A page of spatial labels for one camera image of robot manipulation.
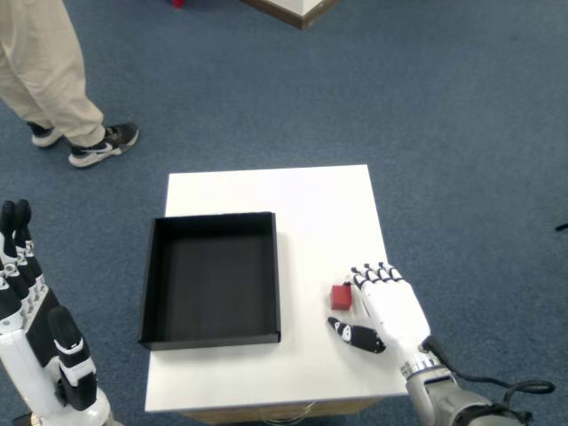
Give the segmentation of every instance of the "black sneaker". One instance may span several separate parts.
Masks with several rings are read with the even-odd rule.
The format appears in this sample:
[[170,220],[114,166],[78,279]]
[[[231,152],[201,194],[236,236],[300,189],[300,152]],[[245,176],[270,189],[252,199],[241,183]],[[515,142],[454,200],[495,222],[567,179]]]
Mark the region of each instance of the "black sneaker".
[[71,146],[69,162],[75,167],[89,167],[111,155],[128,151],[138,139],[138,127],[132,123],[107,127],[103,140],[87,148]]
[[61,139],[63,133],[55,128],[44,129],[39,124],[28,122],[28,126],[32,129],[32,144],[39,148],[47,148]]

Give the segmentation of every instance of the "white table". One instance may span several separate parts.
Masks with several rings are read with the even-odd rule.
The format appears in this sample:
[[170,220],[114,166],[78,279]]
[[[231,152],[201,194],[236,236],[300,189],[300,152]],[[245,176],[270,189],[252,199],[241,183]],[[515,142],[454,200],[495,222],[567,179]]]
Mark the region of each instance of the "white table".
[[406,393],[389,351],[351,348],[327,316],[351,266],[386,260],[367,166],[171,174],[166,216],[272,211],[280,270],[280,343],[153,351],[146,411],[216,410]]

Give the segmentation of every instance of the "leg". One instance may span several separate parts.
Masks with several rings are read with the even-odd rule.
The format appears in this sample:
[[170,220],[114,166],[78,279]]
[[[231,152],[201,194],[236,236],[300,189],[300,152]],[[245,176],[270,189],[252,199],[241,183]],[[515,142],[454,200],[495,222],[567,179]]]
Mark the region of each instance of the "leg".
[[45,129],[53,127],[28,89],[12,71],[4,49],[0,45],[0,98],[16,115],[26,122],[35,122]]
[[73,145],[102,140],[103,114],[86,97],[83,55],[62,0],[0,0],[0,44],[47,121]]

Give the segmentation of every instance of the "open box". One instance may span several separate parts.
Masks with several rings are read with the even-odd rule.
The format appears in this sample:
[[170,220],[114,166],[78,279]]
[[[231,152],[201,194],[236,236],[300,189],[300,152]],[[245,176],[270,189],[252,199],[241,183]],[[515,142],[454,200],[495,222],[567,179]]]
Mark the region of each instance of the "open box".
[[153,351],[279,342],[274,214],[155,219],[138,341]]

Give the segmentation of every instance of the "red block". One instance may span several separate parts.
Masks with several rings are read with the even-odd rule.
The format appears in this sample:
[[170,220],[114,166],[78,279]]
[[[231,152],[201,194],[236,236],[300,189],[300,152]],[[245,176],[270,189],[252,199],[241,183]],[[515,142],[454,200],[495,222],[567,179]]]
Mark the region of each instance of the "red block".
[[348,311],[351,308],[351,286],[331,288],[331,309]]

